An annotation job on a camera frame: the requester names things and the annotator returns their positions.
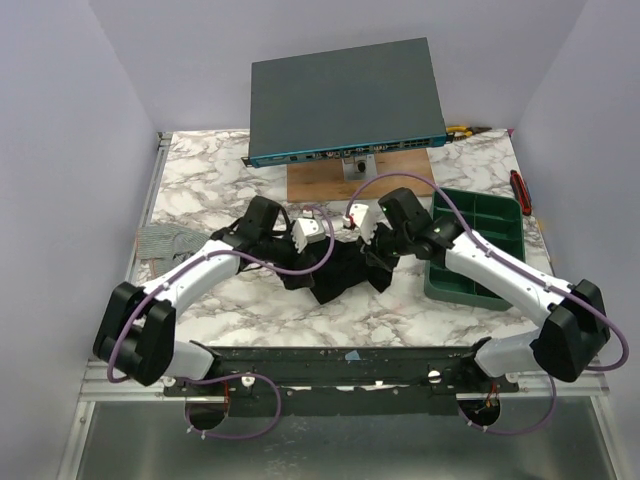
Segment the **black underwear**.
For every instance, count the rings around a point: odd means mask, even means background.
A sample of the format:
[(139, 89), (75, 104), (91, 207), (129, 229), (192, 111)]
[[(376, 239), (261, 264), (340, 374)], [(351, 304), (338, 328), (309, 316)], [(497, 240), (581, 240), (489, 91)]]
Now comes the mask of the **black underwear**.
[(331, 257), (318, 270), (307, 275), (279, 274), (278, 277), (286, 290), (308, 289), (315, 300), (324, 305), (360, 284), (368, 284), (376, 292), (383, 293), (391, 285), (398, 263), (397, 257), (391, 257), (387, 262), (389, 270), (378, 264), (369, 265), (355, 241), (336, 240)]

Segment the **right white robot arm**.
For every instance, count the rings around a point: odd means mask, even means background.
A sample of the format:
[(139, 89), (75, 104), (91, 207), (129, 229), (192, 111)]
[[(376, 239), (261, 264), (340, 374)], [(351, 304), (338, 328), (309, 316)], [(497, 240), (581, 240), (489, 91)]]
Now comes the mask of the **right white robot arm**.
[(536, 326), (477, 342), (459, 370), (467, 389), (480, 392), (497, 377), (528, 371), (574, 382), (608, 342), (602, 294), (593, 283), (571, 284), (530, 267), (471, 229), (458, 211), (433, 218), (408, 188), (378, 205), (385, 224), (362, 204), (352, 205), (345, 218), (358, 230), (369, 264), (390, 270), (396, 258), (413, 255), (488, 289)]

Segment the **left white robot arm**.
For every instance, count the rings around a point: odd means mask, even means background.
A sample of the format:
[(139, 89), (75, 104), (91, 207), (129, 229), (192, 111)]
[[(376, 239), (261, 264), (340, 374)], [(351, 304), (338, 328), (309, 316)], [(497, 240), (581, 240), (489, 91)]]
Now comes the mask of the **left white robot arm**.
[(111, 293), (93, 353), (107, 364), (112, 383), (134, 380), (149, 386), (161, 377), (187, 380), (201, 395), (222, 380), (216, 355), (175, 339), (177, 319), (214, 286), (237, 275), (252, 258), (285, 263), (295, 248), (276, 220), (286, 217), (273, 200), (257, 196), (245, 214), (210, 237), (196, 254), (144, 286), (123, 282)]

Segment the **grey striped underwear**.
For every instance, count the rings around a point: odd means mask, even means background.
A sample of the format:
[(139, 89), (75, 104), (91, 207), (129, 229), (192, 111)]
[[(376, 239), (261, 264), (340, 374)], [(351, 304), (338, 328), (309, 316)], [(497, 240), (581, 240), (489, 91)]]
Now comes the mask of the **grey striped underwear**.
[(175, 225), (147, 225), (136, 234), (136, 257), (157, 278), (196, 254), (209, 240), (205, 233)]

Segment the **red black utility knife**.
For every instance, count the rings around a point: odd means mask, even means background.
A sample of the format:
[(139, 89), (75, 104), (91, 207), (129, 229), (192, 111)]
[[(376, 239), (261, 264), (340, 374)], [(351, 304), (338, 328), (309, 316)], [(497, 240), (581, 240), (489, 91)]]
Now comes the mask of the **red black utility knife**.
[(532, 215), (531, 197), (523, 177), (517, 170), (510, 171), (510, 185), (523, 216)]

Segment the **grey metal stand bracket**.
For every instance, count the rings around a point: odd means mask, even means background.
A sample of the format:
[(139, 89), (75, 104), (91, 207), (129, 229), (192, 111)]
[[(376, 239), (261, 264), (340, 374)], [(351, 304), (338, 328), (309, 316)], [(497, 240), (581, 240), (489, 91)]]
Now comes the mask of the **grey metal stand bracket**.
[(366, 181), (378, 175), (373, 154), (355, 155), (342, 159), (344, 180), (347, 182)]

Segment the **black metal base rail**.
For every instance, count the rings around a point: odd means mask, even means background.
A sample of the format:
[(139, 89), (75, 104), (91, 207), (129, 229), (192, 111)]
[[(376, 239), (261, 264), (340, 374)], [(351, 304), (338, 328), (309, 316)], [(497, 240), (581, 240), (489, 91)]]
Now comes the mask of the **black metal base rail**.
[(198, 414), (230, 401), (233, 416), (454, 415), (458, 400), (515, 393), (472, 363), (469, 347), (217, 347), (212, 377), (223, 385), (178, 380), (167, 397), (184, 398)]

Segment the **grey network switch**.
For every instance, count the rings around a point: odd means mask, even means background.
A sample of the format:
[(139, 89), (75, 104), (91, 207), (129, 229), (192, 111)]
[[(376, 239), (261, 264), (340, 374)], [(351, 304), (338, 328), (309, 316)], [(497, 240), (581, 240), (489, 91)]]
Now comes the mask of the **grey network switch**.
[(440, 147), (445, 121), (429, 43), (416, 38), (255, 62), (255, 168)]

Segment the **aluminium frame rail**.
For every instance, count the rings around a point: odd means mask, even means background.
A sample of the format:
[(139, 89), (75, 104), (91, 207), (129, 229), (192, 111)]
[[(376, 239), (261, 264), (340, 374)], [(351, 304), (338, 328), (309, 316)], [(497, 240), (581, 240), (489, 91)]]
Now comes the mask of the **aluminium frame rail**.
[[(141, 228), (147, 225), (153, 214), (153, 208), (161, 185), (162, 174), (166, 165), (173, 134), (171, 132), (158, 132), (157, 153), (151, 174), (149, 188), (146, 193), (142, 207), (142, 213), (138, 222)], [(76, 409), (72, 421), (71, 430), (65, 445), (57, 479), (77, 479), (84, 450), (89, 437), (93, 416), (96, 408), (96, 401), (85, 398), (83, 388), (86, 384), (87, 375), (92, 367), (103, 369), (101, 363), (91, 354), (80, 384), (80, 393), (77, 398)]]

